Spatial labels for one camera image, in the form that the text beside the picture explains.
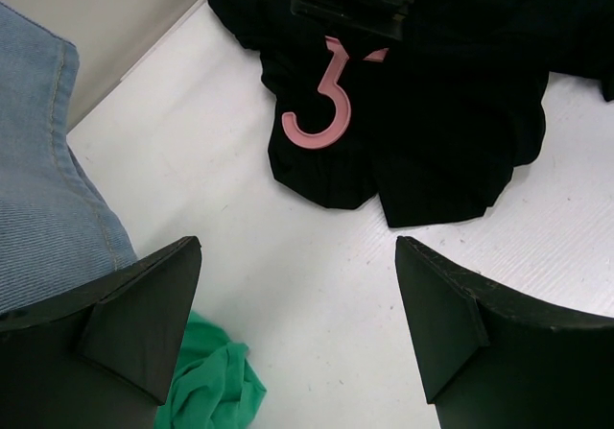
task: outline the gray wall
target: gray wall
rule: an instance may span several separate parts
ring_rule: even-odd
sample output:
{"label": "gray wall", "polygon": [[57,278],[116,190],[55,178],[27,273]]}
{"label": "gray wall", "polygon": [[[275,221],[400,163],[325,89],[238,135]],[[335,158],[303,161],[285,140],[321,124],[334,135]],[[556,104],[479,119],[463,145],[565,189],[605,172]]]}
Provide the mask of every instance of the gray wall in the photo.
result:
{"label": "gray wall", "polygon": [[197,0],[1,1],[77,45],[72,127]]}

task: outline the blue denim fabric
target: blue denim fabric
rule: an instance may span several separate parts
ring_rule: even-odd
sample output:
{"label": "blue denim fabric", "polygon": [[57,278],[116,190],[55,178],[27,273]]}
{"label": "blue denim fabric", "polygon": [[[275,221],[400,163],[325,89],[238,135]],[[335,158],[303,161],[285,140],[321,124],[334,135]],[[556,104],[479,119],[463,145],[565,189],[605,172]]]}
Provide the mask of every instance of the blue denim fabric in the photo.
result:
{"label": "blue denim fabric", "polygon": [[66,144],[75,46],[0,4],[0,314],[136,261]]}

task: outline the black garment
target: black garment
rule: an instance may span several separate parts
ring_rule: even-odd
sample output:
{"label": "black garment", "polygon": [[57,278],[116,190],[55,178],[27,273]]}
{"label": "black garment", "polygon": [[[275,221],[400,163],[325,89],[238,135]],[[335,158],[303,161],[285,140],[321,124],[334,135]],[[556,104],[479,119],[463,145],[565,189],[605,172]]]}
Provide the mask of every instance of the black garment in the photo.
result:
{"label": "black garment", "polygon": [[[416,0],[402,43],[294,16],[290,0],[209,0],[240,43],[261,52],[277,97],[269,146],[277,180],[326,207],[356,208],[379,192],[389,226],[482,216],[531,163],[544,135],[548,71],[598,78],[614,98],[614,0]],[[333,119],[317,92],[325,36],[352,58],[340,78],[352,104],[345,135],[317,151],[285,135]],[[385,46],[382,63],[361,59]]]}

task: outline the pink plastic hanger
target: pink plastic hanger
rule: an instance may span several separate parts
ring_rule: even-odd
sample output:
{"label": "pink plastic hanger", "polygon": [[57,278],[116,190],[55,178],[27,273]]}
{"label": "pink plastic hanger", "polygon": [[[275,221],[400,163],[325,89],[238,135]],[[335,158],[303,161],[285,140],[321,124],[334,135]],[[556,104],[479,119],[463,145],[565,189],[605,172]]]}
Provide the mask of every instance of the pink plastic hanger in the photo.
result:
{"label": "pink plastic hanger", "polygon": [[[305,149],[322,149],[337,142],[343,136],[352,116],[352,105],[347,93],[338,84],[349,55],[338,39],[326,38],[326,47],[333,52],[333,58],[319,82],[318,93],[327,96],[335,104],[335,118],[327,129],[320,133],[306,133],[298,127],[296,114],[284,112],[281,116],[281,125],[288,138],[297,146]],[[388,48],[371,53],[365,61],[382,62],[386,57]]]}

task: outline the green cloth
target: green cloth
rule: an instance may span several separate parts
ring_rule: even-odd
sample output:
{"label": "green cloth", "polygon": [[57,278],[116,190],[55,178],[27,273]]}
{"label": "green cloth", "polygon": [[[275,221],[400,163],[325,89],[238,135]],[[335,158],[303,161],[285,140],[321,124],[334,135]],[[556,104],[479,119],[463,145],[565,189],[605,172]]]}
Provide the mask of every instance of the green cloth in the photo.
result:
{"label": "green cloth", "polygon": [[154,429],[243,429],[267,390],[246,360],[248,347],[232,343],[218,326],[192,312],[166,405]]}

